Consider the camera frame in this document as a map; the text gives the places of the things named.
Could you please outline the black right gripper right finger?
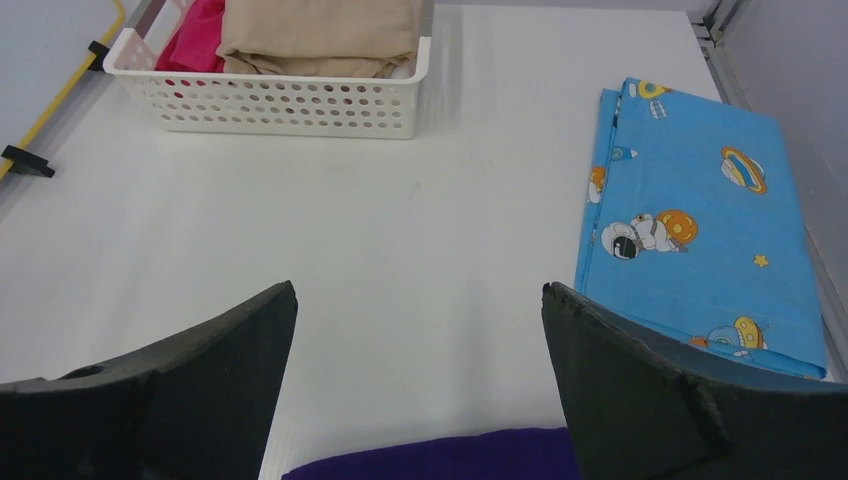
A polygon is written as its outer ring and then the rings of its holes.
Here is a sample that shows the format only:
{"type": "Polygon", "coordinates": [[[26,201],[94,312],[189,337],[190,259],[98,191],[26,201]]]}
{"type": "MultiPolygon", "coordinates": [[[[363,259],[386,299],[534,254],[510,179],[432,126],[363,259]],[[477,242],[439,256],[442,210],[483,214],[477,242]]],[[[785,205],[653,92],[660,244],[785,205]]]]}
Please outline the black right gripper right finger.
{"type": "Polygon", "coordinates": [[[584,479],[843,479],[847,388],[713,355],[559,282],[542,322],[584,479]]]}

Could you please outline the yellow-framed whiteboard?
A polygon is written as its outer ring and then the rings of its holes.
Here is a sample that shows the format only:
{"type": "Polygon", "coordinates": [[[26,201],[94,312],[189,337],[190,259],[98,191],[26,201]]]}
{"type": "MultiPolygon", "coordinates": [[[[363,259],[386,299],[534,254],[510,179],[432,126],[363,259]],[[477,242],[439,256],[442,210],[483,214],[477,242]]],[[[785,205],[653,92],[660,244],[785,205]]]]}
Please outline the yellow-framed whiteboard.
{"type": "MultiPolygon", "coordinates": [[[[33,153],[31,144],[89,72],[89,43],[109,47],[125,19],[122,1],[1,3],[1,154],[7,145],[33,153]]],[[[3,177],[10,166],[1,157],[3,177]]]]}

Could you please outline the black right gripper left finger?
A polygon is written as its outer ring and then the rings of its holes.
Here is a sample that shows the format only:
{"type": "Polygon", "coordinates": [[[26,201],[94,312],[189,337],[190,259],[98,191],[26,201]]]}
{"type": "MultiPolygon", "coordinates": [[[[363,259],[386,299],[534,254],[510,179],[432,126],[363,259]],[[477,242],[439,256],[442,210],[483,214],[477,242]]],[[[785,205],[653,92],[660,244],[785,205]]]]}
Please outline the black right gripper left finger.
{"type": "Polygon", "coordinates": [[[127,354],[3,384],[2,477],[256,478],[297,312],[286,281],[127,354]]]}

